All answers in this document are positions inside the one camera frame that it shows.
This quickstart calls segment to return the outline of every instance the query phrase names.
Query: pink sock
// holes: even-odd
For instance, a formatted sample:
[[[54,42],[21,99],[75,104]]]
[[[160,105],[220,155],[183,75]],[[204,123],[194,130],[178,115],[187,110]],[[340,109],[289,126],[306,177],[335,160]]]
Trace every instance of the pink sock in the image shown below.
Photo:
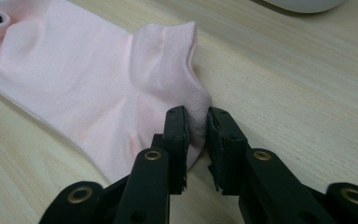
[[[199,155],[210,96],[191,69],[196,29],[149,24],[135,34],[62,0],[0,0],[0,94],[75,143],[111,181],[189,115],[187,165]]]

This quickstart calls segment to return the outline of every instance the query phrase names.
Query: light wood grain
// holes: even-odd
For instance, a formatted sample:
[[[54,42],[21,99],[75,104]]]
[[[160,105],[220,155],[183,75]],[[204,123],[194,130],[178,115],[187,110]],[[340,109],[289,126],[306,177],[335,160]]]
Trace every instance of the light wood grain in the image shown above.
[[[358,185],[358,0],[293,15],[247,0],[74,0],[130,32],[195,21],[194,69],[252,147],[277,153],[306,185]],[[172,197],[171,223],[242,223],[236,197],[214,191],[206,154]],[[107,181],[78,150],[0,96],[0,223],[36,223],[80,180]]]

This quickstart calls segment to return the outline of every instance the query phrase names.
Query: sock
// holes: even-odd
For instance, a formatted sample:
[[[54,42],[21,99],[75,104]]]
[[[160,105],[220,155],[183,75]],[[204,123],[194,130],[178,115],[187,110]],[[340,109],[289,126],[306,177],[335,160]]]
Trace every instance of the sock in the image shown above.
[[[191,165],[211,99],[195,77],[194,22],[135,34],[63,0],[0,0],[0,94],[76,144],[111,182],[162,133],[168,109],[189,115]]]

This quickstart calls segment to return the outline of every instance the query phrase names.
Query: fabric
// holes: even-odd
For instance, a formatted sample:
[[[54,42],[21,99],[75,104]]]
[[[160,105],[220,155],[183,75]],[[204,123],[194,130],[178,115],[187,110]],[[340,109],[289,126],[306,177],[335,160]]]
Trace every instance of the fabric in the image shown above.
[[[162,133],[168,109],[189,115],[191,165],[211,100],[191,68],[194,22],[135,34],[62,0],[0,0],[0,94],[75,143],[111,182]]]

